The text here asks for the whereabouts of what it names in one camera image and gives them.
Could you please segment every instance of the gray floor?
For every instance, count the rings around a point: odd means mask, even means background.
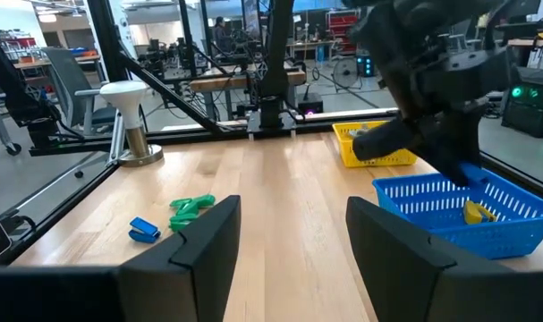
[[[324,66],[321,73],[330,77],[331,69]],[[354,94],[346,90],[340,90],[337,93],[331,81],[323,77],[313,80],[310,72],[308,80],[310,90],[322,96],[326,112],[395,106],[391,95],[386,90],[378,89],[375,79],[363,80],[361,88],[352,90]],[[306,86],[300,86],[298,92],[304,93],[306,89]],[[214,93],[214,98],[218,95],[220,100],[217,101],[217,105],[222,119],[226,119],[223,104],[225,96]],[[233,108],[246,100],[242,90],[236,90],[231,98]],[[97,106],[103,105],[104,102],[99,98]],[[152,95],[151,90],[144,97],[142,106],[151,131],[161,131],[170,125],[193,123],[192,119],[178,109],[164,109],[160,97]],[[73,168],[76,165],[103,154],[31,157],[27,152],[31,145],[27,130],[19,129],[10,118],[5,119],[4,122],[13,141],[23,146],[23,152],[16,157],[11,157],[0,145],[0,214],[7,208],[17,205],[24,215],[41,220],[63,199],[83,187],[104,168],[104,164],[93,165],[85,169],[84,178],[76,179],[73,176]],[[480,144],[493,156],[543,180],[543,139],[534,139],[506,129],[500,126],[499,120],[484,119],[480,124]],[[20,204],[23,199],[42,188],[45,189],[34,200]]]
[[[543,182],[543,139],[501,125],[501,119],[482,119],[481,149],[493,157]]]

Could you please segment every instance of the green plastic object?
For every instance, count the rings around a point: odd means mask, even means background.
[[[180,208],[191,201],[191,198],[177,199],[170,203],[170,208]]]
[[[196,220],[201,208],[211,207],[216,203],[216,197],[207,194],[197,198],[177,199],[170,203],[171,208],[177,209],[170,218],[170,229],[175,233],[187,224]]]
[[[178,221],[184,221],[184,220],[195,220],[195,219],[198,219],[198,217],[196,215],[193,215],[193,214],[176,215],[176,216],[172,216],[170,218],[170,223],[178,222]]]
[[[179,199],[172,202],[173,204],[178,205],[177,207],[178,210],[175,213],[176,216],[180,216],[180,215],[197,216],[201,208],[211,207],[216,203],[216,197],[210,194],[200,196],[197,198],[191,198],[191,200],[188,200],[187,202],[185,202],[184,200],[185,199]]]
[[[523,90],[521,87],[516,87],[512,90],[512,96],[513,97],[520,97],[523,93]]]
[[[178,232],[182,230],[183,228],[185,228],[185,226],[188,225],[190,222],[191,221],[179,221],[179,222],[170,223],[170,229],[174,233]]]

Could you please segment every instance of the blue stapler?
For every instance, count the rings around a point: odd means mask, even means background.
[[[160,231],[153,224],[140,217],[135,217],[131,222],[132,229],[128,232],[136,242],[154,243],[160,238]]]

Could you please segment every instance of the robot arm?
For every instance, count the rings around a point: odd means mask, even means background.
[[[26,90],[26,83],[0,46],[0,88],[6,95],[9,114],[20,127],[27,127],[37,148],[52,144],[58,132],[60,113],[50,101],[36,99]]]
[[[350,7],[372,5],[353,27],[352,38],[369,50],[401,111],[393,121],[354,139],[358,159],[408,148],[457,185],[469,184],[461,165],[480,166],[482,100],[493,90],[507,89],[519,76],[505,47],[490,45],[493,41],[487,39],[485,50],[450,55],[437,33],[497,8],[495,19],[511,2],[344,1]]]

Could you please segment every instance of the wooden table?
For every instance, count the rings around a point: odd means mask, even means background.
[[[507,42],[508,46],[515,47],[532,47],[533,43],[533,39],[511,39]],[[543,39],[538,39],[538,41],[536,41],[536,46],[543,47]]]
[[[291,66],[285,63],[284,68],[290,68]],[[234,66],[225,66],[223,67],[228,72],[233,72],[235,69]],[[254,71],[255,66],[252,64],[248,67],[248,70]],[[212,68],[211,70],[204,73],[204,75],[221,75],[221,71],[217,68]],[[301,85],[307,80],[307,74],[303,71],[297,72],[288,72],[287,78],[289,79],[289,90],[287,93],[287,99],[292,106],[296,106],[297,102],[295,99],[296,96],[296,86]],[[247,87],[247,78],[242,75],[222,77],[216,79],[207,79],[207,80],[193,80],[190,82],[191,90],[201,93],[204,97],[204,103],[206,105],[206,110],[208,112],[208,117],[211,119],[216,119],[216,103],[213,98],[214,91],[224,91],[225,92],[225,105],[227,107],[227,120],[232,120],[233,107],[230,90],[232,89],[245,89]]]
[[[149,246],[128,237],[141,216],[165,238],[173,199],[242,196],[242,232],[225,321],[376,321],[352,255],[346,200],[377,201],[374,178],[412,166],[347,169],[332,133],[165,147],[165,160],[121,168],[14,265],[117,265]],[[514,267],[543,267],[543,244]]]
[[[234,66],[225,66],[223,67],[228,72],[233,72]],[[254,71],[255,67],[250,65],[248,70]],[[215,67],[211,70],[204,73],[204,75],[221,75],[222,73]],[[289,84],[293,86],[301,85],[307,79],[307,74],[303,71],[297,72],[288,72],[287,78],[289,79]],[[245,76],[232,76],[232,77],[222,77],[216,79],[208,80],[193,80],[190,82],[190,88],[199,93],[212,92],[219,90],[227,89],[244,89],[247,86],[247,79]]]
[[[77,57],[76,61],[79,63],[86,63],[86,62],[97,62],[100,59],[100,55],[92,55],[92,56],[82,56]],[[43,66],[50,65],[50,61],[48,59],[40,59],[32,63],[17,63],[14,65],[16,69],[29,69],[29,68],[38,68]]]

